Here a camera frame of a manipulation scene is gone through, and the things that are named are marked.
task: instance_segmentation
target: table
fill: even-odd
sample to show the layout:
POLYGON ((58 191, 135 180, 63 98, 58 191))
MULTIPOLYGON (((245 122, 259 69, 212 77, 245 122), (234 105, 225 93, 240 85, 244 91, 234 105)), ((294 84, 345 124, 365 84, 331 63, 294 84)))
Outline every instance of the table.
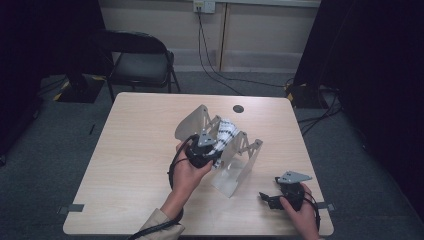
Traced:
MULTIPOLYGON (((270 210, 258 192, 280 195, 274 177, 291 170, 313 177, 307 182, 318 202, 323 196, 290 102, 284 98, 120 93, 74 200, 82 212, 69 212, 64 232, 71 235, 130 235, 137 232, 171 189, 167 171, 179 140, 178 124, 204 104, 213 118, 229 118, 263 141, 252 172, 231 198, 202 180, 184 207, 186 236, 286 236, 296 231, 284 211, 270 210), (244 107, 243 113, 233 106, 244 107)), ((323 236, 333 225, 320 210, 323 236)))

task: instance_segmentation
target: sleeve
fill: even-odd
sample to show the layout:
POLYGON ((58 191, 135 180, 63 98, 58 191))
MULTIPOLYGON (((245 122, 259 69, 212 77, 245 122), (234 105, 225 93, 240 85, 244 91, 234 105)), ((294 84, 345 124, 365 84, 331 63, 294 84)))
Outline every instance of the sleeve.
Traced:
MULTIPOLYGON (((158 224, 168 222, 170 219, 159 209, 155 209, 153 211, 152 215, 150 215, 149 219, 146 221, 146 223, 141 227, 140 230, 156 226, 158 224)), ((169 228, 163 229, 158 232, 151 233, 149 235, 143 236, 139 238, 138 240, 163 240, 163 239, 178 239, 178 237, 181 235, 181 233, 184 231, 185 227, 182 225, 173 225, 169 228)))

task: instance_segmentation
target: chair backrest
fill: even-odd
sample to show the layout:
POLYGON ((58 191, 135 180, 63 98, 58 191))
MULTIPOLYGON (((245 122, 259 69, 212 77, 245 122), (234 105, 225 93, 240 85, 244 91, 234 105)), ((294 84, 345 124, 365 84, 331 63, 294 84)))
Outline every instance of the chair backrest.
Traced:
POLYGON ((166 53, 165 45, 157 38, 141 32, 98 30, 91 41, 104 50, 123 53, 166 53))

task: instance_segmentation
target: wrist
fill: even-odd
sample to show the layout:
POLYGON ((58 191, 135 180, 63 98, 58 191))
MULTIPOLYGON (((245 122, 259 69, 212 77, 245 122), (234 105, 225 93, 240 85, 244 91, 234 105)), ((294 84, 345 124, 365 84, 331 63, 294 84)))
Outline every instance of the wrist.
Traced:
POLYGON ((172 191, 165 203, 162 205, 160 210, 169 218, 175 219, 183 209, 185 203, 187 202, 189 196, 181 194, 179 192, 172 191))

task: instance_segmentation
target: power cord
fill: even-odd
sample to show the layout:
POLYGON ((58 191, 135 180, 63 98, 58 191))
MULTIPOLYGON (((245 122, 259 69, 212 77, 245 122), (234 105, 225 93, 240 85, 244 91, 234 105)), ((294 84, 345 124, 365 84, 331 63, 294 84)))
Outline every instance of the power cord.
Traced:
POLYGON ((202 37, 203 37, 203 43, 204 43, 204 46, 205 46, 206 57, 207 57, 207 60, 208 60, 208 63, 209 63, 209 67, 210 67, 210 68, 212 69, 212 71, 213 71, 216 75, 218 75, 219 77, 221 77, 221 78, 223 78, 223 79, 226 79, 226 80, 230 80, 230 81, 249 82, 249 83, 254 83, 254 84, 259 84, 259 85, 265 85, 265 86, 271 86, 271 87, 285 87, 285 86, 287 86, 287 82, 288 82, 288 81, 290 81, 290 80, 292 80, 292 78, 290 78, 289 80, 287 80, 287 82, 286 82, 286 84, 285 84, 285 85, 276 85, 276 84, 262 83, 262 82, 256 82, 256 81, 251 81, 251 80, 246 80, 246 79, 228 78, 228 77, 225 77, 225 76, 223 76, 222 74, 220 74, 220 73, 216 72, 216 71, 215 71, 215 69, 212 67, 212 63, 211 63, 210 58, 209 58, 208 47, 207 47, 207 44, 206 44, 206 38, 205 38, 204 31, 203 31, 203 24, 202 24, 202 19, 201 19, 201 12, 200 12, 199 8, 198 8, 197 10, 198 10, 198 11, 197 11, 197 15, 198 15, 198 19, 199 19, 199 37, 198 37, 198 45, 199 45, 199 57, 200 57, 200 64, 202 65, 202 68, 203 68, 203 70, 205 71, 205 73, 206 73, 206 74, 207 74, 210 78, 212 78, 212 79, 213 79, 213 80, 215 80, 215 81, 218 81, 219 83, 221 83, 221 84, 223 84, 223 85, 227 86, 228 88, 230 88, 231 90, 235 91, 236 93, 238 93, 238 94, 242 95, 240 92, 236 91, 235 89, 233 89, 232 87, 228 86, 227 84, 225 84, 225 83, 223 83, 223 82, 221 82, 221 81, 219 81, 219 80, 215 79, 214 77, 212 77, 212 76, 211 76, 211 75, 207 72, 207 70, 205 69, 205 67, 204 67, 204 65, 203 65, 202 55, 201 55, 201 51, 200 51, 200 41, 201 41, 201 39, 200 39, 200 34, 202 34, 202 37))
POLYGON ((44 87, 42 87, 39 91, 38 91, 38 93, 37 93, 37 96, 42 96, 42 95, 44 95, 44 94, 46 94, 46 93, 48 93, 48 92, 51 92, 51 91, 53 91, 53 90, 55 90, 56 88, 58 88, 58 87, 60 87, 62 84, 63 84, 63 82, 65 81, 65 79, 67 79, 68 77, 65 75, 65 77, 64 78, 62 78, 62 79, 59 79, 59 80, 56 80, 56 81, 54 81, 54 82, 52 82, 52 83, 50 83, 50 84, 48 84, 48 85, 46 85, 46 86, 44 86, 44 87))
POLYGON ((310 194, 306 191, 304 192, 311 197, 312 200, 309 200, 306 197, 299 195, 298 193, 295 193, 295 192, 292 192, 292 191, 288 191, 287 193, 298 196, 300 199, 302 199, 303 201, 306 201, 307 203, 309 203, 312 206, 312 208, 314 209, 314 212, 315 212, 315 224, 317 225, 317 230, 319 231, 319 228, 320 228, 320 225, 321 225, 321 216, 319 215, 318 203, 315 200, 315 198, 312 196, 312 194, 310 194))
POLYGON ((203 26, 202 26, 202 21, 201 21, 200 14, 201 14, 200 11, 197 11, 197 16, 199 17, 199 34, 198 34, 199 58, 200 58, 200 65, 202 65, 203 71, 209 76, 209 78, 213 79, 214 81, 216 81, 216 82, 218 82, 218 83, 220 83, 220 84, 228 87, 229 89, 233 90, 235 93, 237 93, 240 96, 245 96, 244 94, 242 94, 239 91, 235 90, 234 88, 232 88, 228 84, 223 83, 220 80, 214 78, 213 76, 211 76, 209 74, 208 71, 206 71, 205 66, 203 65, 202 54, 201 54, 201 49, 200 49, 200 34, 202 34, 202 36, 203 36, 203 40, 204 40, 204 43, 205 43, 206 55, 208 56, 208 60, 209 60, 209 54, 208 54, 208 49, 207 49, 207 46, 206 46, 206 40, 205 40, 205 35, 204 35, 204 32, 203 32, 203 26))
MULTIPOLYGON (((174 177, 174 169, 175 166, 184 160, 188 160, 188 159, 181 159, 179 161, 176 161, 178 156, 180 155, 181 151, 185 148, 185 146, 187 145, 188 141, 194 139, 195 135, 190 136, 189 138, 187 138, 183 144, 181 145, 181 147, 177 150, 177 153, 175 154, 174 158, 172 159, 171 164, 169 165, 169 172, 168 172, 168 176, 169 176, 169 185, 171 186, 171 189, 174 186, 174 181, 173 181, 173 177, 174 177)), ((154 232, 158 232, 161 231, 163 229, 169 228, 173 225, 178 224, 179 221, 181 221, 181 219, 183 218, 184 215, 184 209, 181 209, 180 213, 178 214, 178 216, 175 219, 172 219, 168 222, 165 223, 161 223, 159 225, 153 226, 153 227, 149 227, 143 230, 140 230, 139 232, 133 234, 132 236, 130 236, 129 238, 127 238, 127 240, 136 240, 142 236, 146 236, 148 234, 154 233, 154 232)))
POLYGON ((311 123, 308 123, 308 124, 306 124, 306 125, 304 125, 301 129, 300 129, 300 131, 302 132, 302 136, 305 136, 319 121, 321 121, 321 120, 323 120, 323 119, 325 119, 325 118, 328 118, 328 117, 331 117, 331 116, 334 116, 334 115, 336 115, 337 113, 339 113, 339 112, 341 112, 341 110, 342 110, 342 107, 339 107, 336 111, 334 111, 334 112, 332 112, 333 111, 333 109, 334 109, 334 105, 335 105, 335 102, 336 102, 336 99, 338 98, 338 91, 337 90, 334 90, 334 91, 332 91, 332 92, 334 92, 334 98, 333 98, 333 101, 332 101, 332 103, 331 103, 331 105, 330 105, 330 107, 327 109, 327 111, 322 115, 322 116, 320 116, 320 117, 316 117, 316 118, 308 118, 308 119, 304 119, 304 120, 300 120, 300 121, 298 121, 298 123, 300 124, 300 123, 304 123, 304 122, 310 122, 310 121, 313 121, 313 122, 311 122, 311 123))

